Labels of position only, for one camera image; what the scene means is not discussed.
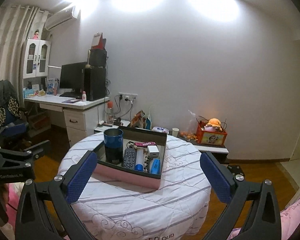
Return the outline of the blue steel cup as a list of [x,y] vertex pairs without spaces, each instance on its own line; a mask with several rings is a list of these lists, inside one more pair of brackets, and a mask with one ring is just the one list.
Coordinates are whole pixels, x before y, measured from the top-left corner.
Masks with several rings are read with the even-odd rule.
[[111,128],[104,132],[107,162],[118,165],[123,162],[123,130]]

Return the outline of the translucent tube blue cap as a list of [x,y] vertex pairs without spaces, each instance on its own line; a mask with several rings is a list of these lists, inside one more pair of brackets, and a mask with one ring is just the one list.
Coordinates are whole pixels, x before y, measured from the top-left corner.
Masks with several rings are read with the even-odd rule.
[[138,148],[136,150],[136,158],[135,158],[135,166],[134,170],[136,171],[143,171],[143,148]]

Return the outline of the blue highlighter marker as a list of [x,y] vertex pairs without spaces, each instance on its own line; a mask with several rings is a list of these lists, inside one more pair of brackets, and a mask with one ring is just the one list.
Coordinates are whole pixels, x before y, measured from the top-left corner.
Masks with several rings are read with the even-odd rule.
[[159,175],[160,174],[160,167],[161,167],[160,164],[161,164],[160,159],[158,159],[158,158],[153,159],[151,169],[150,169],[150,173]]

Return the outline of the pink black storage box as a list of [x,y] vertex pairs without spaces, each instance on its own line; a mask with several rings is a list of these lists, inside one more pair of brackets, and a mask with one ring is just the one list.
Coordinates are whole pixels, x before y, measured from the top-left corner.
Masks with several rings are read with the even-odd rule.
[[101,134],[95,172],[124,183],[157,190],[161,182],[167,134],[120,126]]

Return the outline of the key bunch with charms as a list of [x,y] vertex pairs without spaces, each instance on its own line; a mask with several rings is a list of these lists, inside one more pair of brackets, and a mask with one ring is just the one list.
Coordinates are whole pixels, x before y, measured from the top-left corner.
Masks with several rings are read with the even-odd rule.
[[147,146],[148,145],[156,145],[155,142],[149,141],[149,142],[133,142],[129,141],[126,144],[126,148],[134,148],[137,150],[138,148],[143,148],[143,172],[149,172],[149,165],[150,162],[155,158],[150,158],[147,152]]

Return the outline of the red toy box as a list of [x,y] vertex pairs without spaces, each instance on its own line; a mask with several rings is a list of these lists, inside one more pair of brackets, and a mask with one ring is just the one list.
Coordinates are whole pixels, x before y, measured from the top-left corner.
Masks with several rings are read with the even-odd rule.
[[196,137],[197,143],[202,145],[224,146],[227,132],[213,131],[212,129],[205,129],[205,122],[200,121],[197,126]]

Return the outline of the orange plush toy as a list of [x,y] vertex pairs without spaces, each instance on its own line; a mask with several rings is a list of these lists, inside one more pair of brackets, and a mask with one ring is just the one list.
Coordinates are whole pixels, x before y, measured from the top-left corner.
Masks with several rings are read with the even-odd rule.
[[221,132],[223,129],[221,127],[221,122],[217,118],[211,118],[205,125],[205,130],[213,132]]

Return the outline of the clear plastic bag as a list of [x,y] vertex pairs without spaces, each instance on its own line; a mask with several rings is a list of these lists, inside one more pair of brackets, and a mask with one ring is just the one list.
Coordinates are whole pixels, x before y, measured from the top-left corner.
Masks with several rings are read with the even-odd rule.
[[187,126],[187,131],[191,134],[195,134],[198,126],[198,116],[196,113],[193,113],[192,111],[188,110],[188,117],[189,117],[189,122]]

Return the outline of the black remote control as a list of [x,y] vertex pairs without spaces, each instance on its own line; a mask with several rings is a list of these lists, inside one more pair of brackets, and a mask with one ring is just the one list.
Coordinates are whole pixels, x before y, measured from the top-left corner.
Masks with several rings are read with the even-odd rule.
[[126,148],[123,153],[122,167],[130,170],[134,169],[136,158],[136,150],[134,148]]

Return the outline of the paper cup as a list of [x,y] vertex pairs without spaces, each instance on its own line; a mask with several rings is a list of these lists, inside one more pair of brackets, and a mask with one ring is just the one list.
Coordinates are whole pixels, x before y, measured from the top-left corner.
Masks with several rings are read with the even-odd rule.
[[174,137],[177,137],[178,134],[179,134],[179,128],[176,128],[176,127],[172,128],[172,135]]

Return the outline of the white power adapter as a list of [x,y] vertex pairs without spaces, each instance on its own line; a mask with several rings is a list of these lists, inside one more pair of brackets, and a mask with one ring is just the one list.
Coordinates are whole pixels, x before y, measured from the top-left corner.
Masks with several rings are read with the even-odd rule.
[[157,145],[148,145],[147,152],[150,158],[158,158],[160,154]]

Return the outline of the pink white bottle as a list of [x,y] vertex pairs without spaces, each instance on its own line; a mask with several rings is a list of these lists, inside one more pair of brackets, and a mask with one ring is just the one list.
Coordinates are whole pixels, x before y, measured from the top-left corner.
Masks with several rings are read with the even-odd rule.
[[86,95],[86,92],[83,91],[83,92],[82,92],[82,101],[83,101],[83,102],[86,102],[86,100],[87,100],[87,95]]

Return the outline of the white glass-door cabinet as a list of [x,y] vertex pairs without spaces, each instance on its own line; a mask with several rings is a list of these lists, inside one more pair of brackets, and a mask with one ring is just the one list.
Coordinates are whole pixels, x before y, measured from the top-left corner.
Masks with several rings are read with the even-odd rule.
[[48,75],[48,64],[51,42],[28,39],[23,46],[23,78],[45,77]]

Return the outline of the white air conditioner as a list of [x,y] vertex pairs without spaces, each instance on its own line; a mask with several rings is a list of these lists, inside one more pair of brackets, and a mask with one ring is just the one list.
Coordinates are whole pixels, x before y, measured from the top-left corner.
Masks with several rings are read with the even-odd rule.
[[78,19],[80,13],[80,8],[77,6],[67,7],[63,10],[53,14],[51,17],[49,17],[45,23],[45,29],[47,31],[51,31],[55,27],[71,21]]

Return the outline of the wall power socket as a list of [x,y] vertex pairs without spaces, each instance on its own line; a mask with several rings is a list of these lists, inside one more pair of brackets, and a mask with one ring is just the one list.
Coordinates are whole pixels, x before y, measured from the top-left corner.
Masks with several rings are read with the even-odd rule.
[[138,94],[133,94],[133,93],[119,93],[118,94],[119,98],[121,100],[124,100],[124,101],[135,101],[138,97]]

